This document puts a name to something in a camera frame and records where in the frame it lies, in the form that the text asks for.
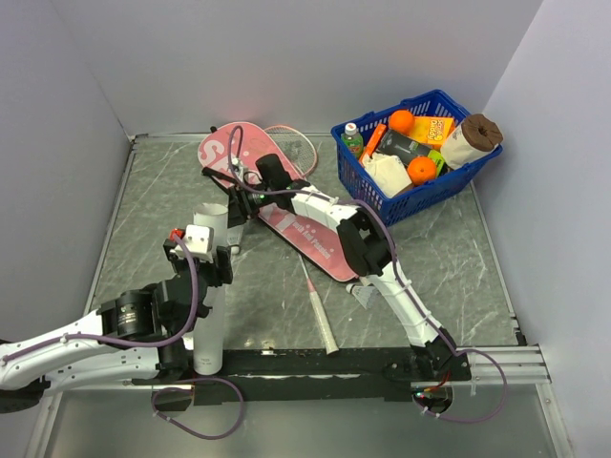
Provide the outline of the orange fruit back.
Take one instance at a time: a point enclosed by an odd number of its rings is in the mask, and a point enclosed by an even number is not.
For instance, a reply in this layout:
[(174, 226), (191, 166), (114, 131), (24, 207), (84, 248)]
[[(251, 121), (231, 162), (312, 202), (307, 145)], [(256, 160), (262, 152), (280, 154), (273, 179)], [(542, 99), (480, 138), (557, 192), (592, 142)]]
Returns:
[(389, 128), (402, 135), (409, 135), (414, 124), (415, 116), (408, 110), (393, 112), (388, 121)]

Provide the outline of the brown paper roll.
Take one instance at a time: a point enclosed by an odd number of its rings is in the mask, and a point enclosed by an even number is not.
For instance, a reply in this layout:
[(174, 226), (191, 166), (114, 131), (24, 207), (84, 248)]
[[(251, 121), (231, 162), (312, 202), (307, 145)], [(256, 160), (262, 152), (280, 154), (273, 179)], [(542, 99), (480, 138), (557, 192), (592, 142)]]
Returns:
[(492, 152), (503, 141), (498, 126), (484, 114), (466, 116), (447, 137), (440, 153), (456, 170)]

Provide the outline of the yellow orange snack box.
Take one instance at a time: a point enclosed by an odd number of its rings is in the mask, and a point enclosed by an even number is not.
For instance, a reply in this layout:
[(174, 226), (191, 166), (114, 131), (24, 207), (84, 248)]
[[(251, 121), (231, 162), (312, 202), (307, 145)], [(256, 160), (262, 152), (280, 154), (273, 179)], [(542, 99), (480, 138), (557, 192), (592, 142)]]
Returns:
[(453, 117), (416, 116), (408, 137), (439, 151), (454, 128), (455, 120)]

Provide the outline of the white cloth bag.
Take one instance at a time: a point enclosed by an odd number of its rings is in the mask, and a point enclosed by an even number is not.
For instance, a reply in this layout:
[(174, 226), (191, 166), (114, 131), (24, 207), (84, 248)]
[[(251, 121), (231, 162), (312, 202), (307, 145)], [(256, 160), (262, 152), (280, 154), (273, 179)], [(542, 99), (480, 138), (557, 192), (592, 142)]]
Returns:
[(413, 187), (407, 168), (397, 156), (364, 155), (362, 165), (386, 198), (394, 198)]

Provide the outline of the lime green packet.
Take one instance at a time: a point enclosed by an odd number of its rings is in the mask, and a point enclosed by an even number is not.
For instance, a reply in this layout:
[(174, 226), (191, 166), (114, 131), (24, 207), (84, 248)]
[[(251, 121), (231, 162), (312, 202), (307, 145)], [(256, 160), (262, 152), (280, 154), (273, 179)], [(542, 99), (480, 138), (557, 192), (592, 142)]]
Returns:
[(428, 158), (435, 165), (435, 177), (441, 177), (448, 173), (449, 167), (442, 154), (434, 149), (429, 150)]

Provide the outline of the black packet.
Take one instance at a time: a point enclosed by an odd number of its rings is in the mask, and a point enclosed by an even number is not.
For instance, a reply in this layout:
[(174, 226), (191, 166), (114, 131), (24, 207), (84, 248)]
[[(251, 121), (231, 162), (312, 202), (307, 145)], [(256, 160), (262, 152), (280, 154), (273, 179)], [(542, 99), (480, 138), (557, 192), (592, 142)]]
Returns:
[(394, 130), (387, 130), (376, 148), (377, 153), (397, 156), (405, 165), (419, 156), (427, 156), (430, 150), (429, 146)]

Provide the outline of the green drink bottle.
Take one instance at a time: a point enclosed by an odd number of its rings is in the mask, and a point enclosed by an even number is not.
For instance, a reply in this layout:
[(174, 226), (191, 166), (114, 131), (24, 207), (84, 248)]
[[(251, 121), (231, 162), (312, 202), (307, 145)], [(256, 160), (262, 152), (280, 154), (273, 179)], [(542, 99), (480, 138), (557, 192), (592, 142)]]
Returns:
[(351, 155), (359, 159), (364, 151), (364, 140), (355, 123), (347, 123), (341, 134), (341, 139)]

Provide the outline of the orange fruit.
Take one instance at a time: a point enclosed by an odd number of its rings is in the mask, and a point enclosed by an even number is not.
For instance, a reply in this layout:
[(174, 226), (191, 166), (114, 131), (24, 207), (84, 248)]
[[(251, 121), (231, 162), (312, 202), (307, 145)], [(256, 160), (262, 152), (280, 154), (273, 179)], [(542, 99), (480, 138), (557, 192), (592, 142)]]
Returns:
[(414, 158), (407, 167), (407, 173), (414, 186), (421, 186), (437, 176), (435, 162), (427, 156)]
[(388, 121), (389, 128), (402, 135), (409, 135), (414, 124), (415, 116), (408, 110), (393, 112)]

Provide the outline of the white shuttlecock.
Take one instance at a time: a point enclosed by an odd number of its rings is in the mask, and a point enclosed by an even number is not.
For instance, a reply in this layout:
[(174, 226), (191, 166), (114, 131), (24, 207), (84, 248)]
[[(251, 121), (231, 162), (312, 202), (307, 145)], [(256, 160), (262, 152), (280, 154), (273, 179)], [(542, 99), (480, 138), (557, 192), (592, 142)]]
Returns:
[(349, 283), (346, 286), (346, 290), (366, 310), (372, 308), (379, 296), (379, 291), (372, 284), (363, 285), (360, 282)]
[(232, 255), (238, 255), (241, 251), (243, 232), (244, 224), (227, 229), (227, 244)]

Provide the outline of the blue plastic basket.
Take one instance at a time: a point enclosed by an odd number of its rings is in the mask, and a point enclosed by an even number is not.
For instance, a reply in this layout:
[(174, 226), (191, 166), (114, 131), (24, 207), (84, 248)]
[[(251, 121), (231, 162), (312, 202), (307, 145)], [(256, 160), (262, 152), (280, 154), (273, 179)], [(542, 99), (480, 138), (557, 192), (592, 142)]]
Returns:
[[(387, 109), (367, 112), (354, 118), (352, 122), (357, 126), (363, 139), (369, 140), (377, 125), (387, 122), (390, 115), (400, 109), (407, 109), (415, 115), (449, 115), (456, 121), (463, 120), (469, 114), (465, 107), (453, 100), (447, 93), (434, 89), (405, 98)], [(388, 198), (342, 140), (341, 134), (345, 130), (345, 125), (346, 123), (342, 121), (330, 130), (337, 143), (338, 178), (353, 198), (361, 199), (372, 206), (387, 226), (458, 194), (488, 161), (499, 156), (503, 151), (502, 146), (497, 146), (484, 157), (467, 163), (458, 170), (449, 171), (433, 181), (409, 189), (394, 198)]]

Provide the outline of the orange slim box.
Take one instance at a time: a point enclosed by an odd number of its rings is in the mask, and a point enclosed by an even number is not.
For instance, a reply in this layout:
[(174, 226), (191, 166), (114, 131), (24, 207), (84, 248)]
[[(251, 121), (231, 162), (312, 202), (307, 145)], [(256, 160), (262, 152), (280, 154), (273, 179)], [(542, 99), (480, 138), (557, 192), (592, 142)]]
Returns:
[(383, 123), (380, 123), (375, 127), (373, 133), (369, 138), (368, 143), (364, 147), (363, 153), (359, 158), (359, 162), (361, 164), (364, 164), (365, 160), (367, 158), (370, 158), (371, 155), (375, 152), (387, 129), (387, 125)]

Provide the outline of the orange fruit front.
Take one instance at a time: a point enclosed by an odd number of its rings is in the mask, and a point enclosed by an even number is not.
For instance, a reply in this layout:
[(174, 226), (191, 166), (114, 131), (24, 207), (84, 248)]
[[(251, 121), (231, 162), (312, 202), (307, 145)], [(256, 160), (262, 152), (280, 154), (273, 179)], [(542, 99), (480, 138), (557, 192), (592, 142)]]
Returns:
[(435, 162), (427, 156), (414, 158), (407, 167), (407, 173), (414, 186), (421, 186), (437, 176)]

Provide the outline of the white shuttlecock tube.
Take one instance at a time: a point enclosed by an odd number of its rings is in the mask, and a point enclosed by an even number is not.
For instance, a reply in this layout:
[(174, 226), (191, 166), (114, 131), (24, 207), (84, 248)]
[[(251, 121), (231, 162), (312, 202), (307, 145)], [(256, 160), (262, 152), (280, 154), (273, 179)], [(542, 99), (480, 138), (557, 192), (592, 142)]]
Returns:
[[(218, 246), (228, 247), (227, 215), (227, 207), (218, 203), (203, 203), (194, 210), (194, 223), (213, 231), (213, 250)], [(225, 291), (224, 286), (207, 289), (203, 304), (208, 315), (198, 318), (195, 324), (193, 360), (194, 370), (200, 375), (210, 376), (221, 370)]]

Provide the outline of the pink racket cover bag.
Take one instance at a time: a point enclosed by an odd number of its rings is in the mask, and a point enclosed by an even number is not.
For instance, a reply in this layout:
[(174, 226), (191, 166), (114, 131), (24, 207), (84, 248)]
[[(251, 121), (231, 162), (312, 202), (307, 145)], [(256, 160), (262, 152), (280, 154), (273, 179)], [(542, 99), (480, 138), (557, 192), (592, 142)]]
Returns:
[[(277, 142), (264, 129), (248, 122), (242, 126), (245, 134), (242, 151), (239, 157), (232, 159), (238, 158), (248, 167), (249, 172), (244, 180), (252, 186), (259, 184), (261, 173), (256, 169), (256, 160), (266, 154), (276, 154), (291, 177), (301, 178)], [(202, 174), (210, 177), (224, 192), (233, 186), (233, 177), (227, 166), (227, 139), (233, 127), (232, 123), (220, 127), (203, 140), (198, 148)], [(294, 216), (275, 204), (264, 207), (259, 213), (259, 219), (334, 280), (348, 282), (358, 279), (358, 275), (349, 268), (341, 254), (338, 236), (321, 223), (307, 217)]]

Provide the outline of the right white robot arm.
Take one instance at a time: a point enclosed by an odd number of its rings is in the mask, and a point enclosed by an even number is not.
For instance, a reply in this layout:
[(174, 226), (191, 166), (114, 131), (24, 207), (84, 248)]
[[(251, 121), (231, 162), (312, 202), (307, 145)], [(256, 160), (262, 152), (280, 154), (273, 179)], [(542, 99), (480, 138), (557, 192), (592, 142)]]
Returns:
[(403, 325), (418, 372), (428, 380), (437, 380), (449, 370), (455, 343), (411, 287), (391, 235), (375, 211), (362, 200), (332, 198), (305, 180), (291, 178), (274, 154), (258, 160), (263, 182), (257, 185), (239, 178), (234, 159), (230, 158), (228, 165), (236, 180), (230, 189), (230, 209), (238, 212), (239, 221), (274, 204), (336, 234), (348, 267), (379, 291)]

